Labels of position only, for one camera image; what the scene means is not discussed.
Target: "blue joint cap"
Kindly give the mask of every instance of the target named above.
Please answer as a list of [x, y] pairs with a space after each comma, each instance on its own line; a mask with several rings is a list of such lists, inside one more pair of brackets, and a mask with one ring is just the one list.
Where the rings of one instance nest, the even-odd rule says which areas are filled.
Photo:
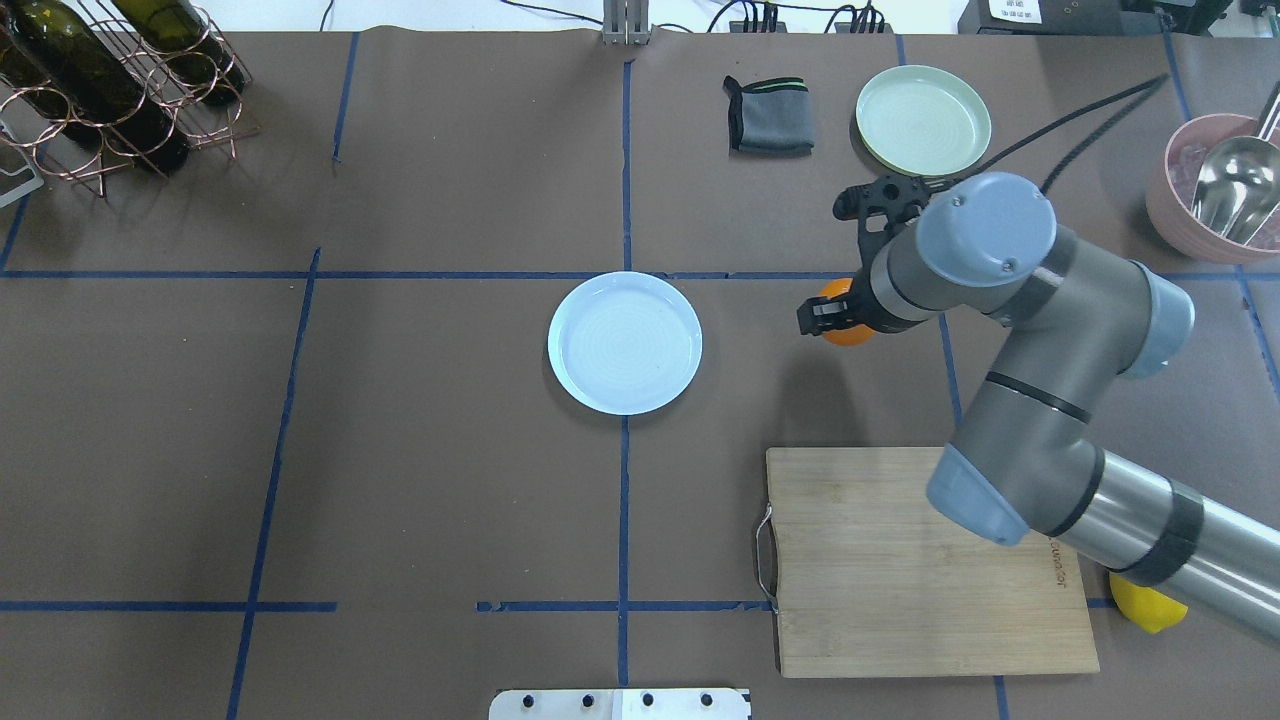
[[996, 287], [1032, 274], [1055, 237], [1053, 205], [1029, 179], [982, 173], [934, 196], [916, 223], [915, 242], [937, 275]]
[[991, 542], [1012, 547], [1030, 532], [1005, 496], [952, 445], [942, 450], [925, 495], [934, 510]]
[[1121, 378], [1149, 378], [1169, 365], [1169, 359], [1187, 345], [1196, 325], [1196, 304], [1187, 291], [1165, 278], [1152, 273], [1142, 263], [1130, 260], [1142, 268], [1151, 290], [1151, 324], [1147, 327], [1147, 340], [1129, 369], [1120, 373]]

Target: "spoon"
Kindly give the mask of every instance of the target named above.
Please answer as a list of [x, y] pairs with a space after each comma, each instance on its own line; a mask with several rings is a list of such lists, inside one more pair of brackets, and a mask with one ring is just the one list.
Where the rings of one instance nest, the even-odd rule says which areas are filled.
[[1192, 214], [1222, 237], [1248, 245], [1280, 205], [1280, 147], [1267, 142], [1280, 120], [1280, 82], [1271, 91], [1258, 129], [1217, 143], [1196, 179]]

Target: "wine bottle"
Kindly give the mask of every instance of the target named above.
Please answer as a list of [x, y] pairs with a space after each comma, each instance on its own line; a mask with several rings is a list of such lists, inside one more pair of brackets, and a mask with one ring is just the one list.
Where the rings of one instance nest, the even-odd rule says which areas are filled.
[[[0, 20], [4, 9], [0, 8]], [[14, 46], [9, 35], [0, 27], [0, 81], [9, 87], [18, 90], [23, 87], [37, 87], [49, 82], [49, 76], [32, 63], [22, 50]], [[67, 99], [56, 92], [27, 92], [22, 96], [40, 117], [46, 120], [61, 123], [70, 117], [70, 108]], [[102, 135], [88, 126], [70, 120], [63, 128], [63, 135], [68, 140], [79, 145], [86, 152], [97, 152], [102, 146]]]
[[232, 61], [230, 54], [209, 35], [209, 24], [187, 0], [111, 0], [111, 4], [129, 20], [142, 40], [160, 53], [192, 51], [198, 55], [178, 55], [165, 60], [165, 65], [182, 82], [201, 87], [218, 77], [214, 64], [223, 70], [218, 85], [201, 101], [223, 106], [244, 91], [244, 73]]
[[49, 74], [81, 117], [111, 124], [132, 145], [122, 143], [118, 150], [141, 152], [134, 164], [168, 174], [187, 161], [191, 145], [173, 118], [146, 97], [138, 81], [74, 10], [59, 0], [0, 4], [9, 10], [8, 31], [14, 45]]

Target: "metal handle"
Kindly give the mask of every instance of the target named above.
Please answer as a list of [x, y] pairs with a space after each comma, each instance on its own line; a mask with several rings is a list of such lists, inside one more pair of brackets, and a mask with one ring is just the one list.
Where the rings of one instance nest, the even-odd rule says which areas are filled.
[[[769, 591], [769, 585], [764, 582], [764, 562], [762, 560], [764, 557], [764, 550], [760, 547], [760, 536], [764, 533], [764, 527], [769, 527], [771, 536], [773, 533], [773, 524], [769, 523], [772, 518], [773, 503], [768, 503], [764, 506], [764, 516], [760, 518], [760, 523], [755, 527], [755, 582], [760, 585], [760, 592], [764, 593], [764, 597], [769, 598], [769, 609], [773, 610], [774, 615], [777, 615], [778, 597]], [[777, 580], [774, 579], [772, 584], [777, 587]]]
[[1277, 120], [1280, 120], [1280, 82], [1276, 82], [1276, 86], [1271, 88], [1271, 97], [1267, 97], [1267, 104], [1263, 105], [1262, 117], [1258, 118], [1257, 137], [1271, 140]]

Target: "gray cloth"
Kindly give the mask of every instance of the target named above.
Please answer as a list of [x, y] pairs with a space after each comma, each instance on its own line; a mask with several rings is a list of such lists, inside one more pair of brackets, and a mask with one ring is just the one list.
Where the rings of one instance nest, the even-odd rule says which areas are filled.
[[742, 152], [805, 155], [813, 150], [813, 105], [797, 77], [739, 85], [724, 77], [730, 92], [728, 145]]

